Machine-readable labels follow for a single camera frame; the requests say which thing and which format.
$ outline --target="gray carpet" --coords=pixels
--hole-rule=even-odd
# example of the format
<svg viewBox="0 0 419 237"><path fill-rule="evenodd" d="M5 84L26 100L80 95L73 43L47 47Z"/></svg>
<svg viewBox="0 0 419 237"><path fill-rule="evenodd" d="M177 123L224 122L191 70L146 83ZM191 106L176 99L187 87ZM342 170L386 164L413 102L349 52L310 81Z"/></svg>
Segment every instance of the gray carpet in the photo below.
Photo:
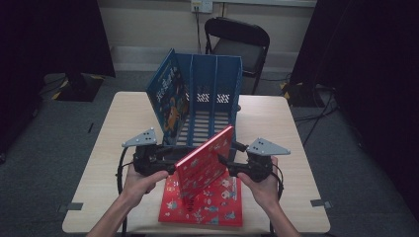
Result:
<svg viewBox="0 0 419 237"><path fill-rule="evenodd" d="M62 231L65 213L58 210L72 200L112 98L118 91L143 91L153 73L117 72L117 78L106 78L91 103L53 101L54 91L42 95L38 116L0 166L0 236L72 236ZM286 76L265 73L257 94L280 96L279 80ZM253 80L245 78L243 94L252 85ZM295 119L321 112L292 108ZM296 124L305 141L314 120ZM326 210L330 233L338 237L419 236L418 222L386 174L360 148L355 134L338 111L319 121L305 145L320 194L333 204Z"/></svg>

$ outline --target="chair backrest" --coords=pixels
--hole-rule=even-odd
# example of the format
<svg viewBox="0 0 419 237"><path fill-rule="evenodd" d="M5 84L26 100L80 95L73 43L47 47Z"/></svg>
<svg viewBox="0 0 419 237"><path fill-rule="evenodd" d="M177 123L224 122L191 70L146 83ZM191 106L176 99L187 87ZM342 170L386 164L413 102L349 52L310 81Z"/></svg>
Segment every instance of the chair backrest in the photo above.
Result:
<svg viewBox="0 0 419 237"><path fill-rule="evenodd" d="M266 51L270 44L269 35L261 27L228 18L208 19L205 24L205 31L207 37L206 53L208 53L208 50L212 50L210 36L263 46Z"/></svg>

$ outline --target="person's left hand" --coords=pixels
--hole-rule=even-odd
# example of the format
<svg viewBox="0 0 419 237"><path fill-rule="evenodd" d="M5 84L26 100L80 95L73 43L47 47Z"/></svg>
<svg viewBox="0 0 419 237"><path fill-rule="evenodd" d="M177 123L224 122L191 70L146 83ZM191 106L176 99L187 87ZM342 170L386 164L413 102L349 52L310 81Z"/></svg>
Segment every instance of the person's left hand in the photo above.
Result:
<svg viewBox="0 0 419 237"><path fill-rule="evenodd" d="M131 208L134 208L139 205L143 195L150 193L156 187L157 182L168 176L169 173L167 171L159 171L151 176L144 177L135 172L133 164L130 164L126 173L126 182L121 196L126 198Z"/></svg>

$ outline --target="electrical outlet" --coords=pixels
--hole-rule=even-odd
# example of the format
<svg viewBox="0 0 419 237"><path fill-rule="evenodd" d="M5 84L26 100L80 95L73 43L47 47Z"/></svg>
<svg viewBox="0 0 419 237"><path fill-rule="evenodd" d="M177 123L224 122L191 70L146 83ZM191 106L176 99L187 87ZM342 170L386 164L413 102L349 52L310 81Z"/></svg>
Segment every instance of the electrical outlet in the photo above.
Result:
<svg viewBox="0 0 419 237"><path fill-rule="evenodd" d="M191 12L212 13L212 1L191 0Z"/></svg>

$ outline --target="hand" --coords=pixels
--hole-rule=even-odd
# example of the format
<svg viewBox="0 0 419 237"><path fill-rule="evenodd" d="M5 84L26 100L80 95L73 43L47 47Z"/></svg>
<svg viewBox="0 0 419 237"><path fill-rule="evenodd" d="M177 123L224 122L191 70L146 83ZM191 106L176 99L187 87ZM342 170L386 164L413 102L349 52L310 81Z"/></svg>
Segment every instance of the hand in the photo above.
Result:
<svg viewBox="0 0 419 237"><path fill-rule="evenodd" d="M278 166L278 158L272 156L271 159L272 163ZM273 167L273 172L278 175L278 170L275 166ZM240 178L243 184L249 187L253 194L253 198L264 210L279 204L278 180L274 176L270 175L260 183L253 182L250 177L244 173L238 173L237 177Z"/></svg>
<svg viewBox="0 0 419 237"><path fill-rule="evenodd" d="M126 198L129 206L134 208L139 205L143 195L150 193L156 187L157 182L168 176L169 173L167 171L159 171L151 176L144 177L135 172L133 165L130 164L126 173L126 182L121 197Z"/></svg>

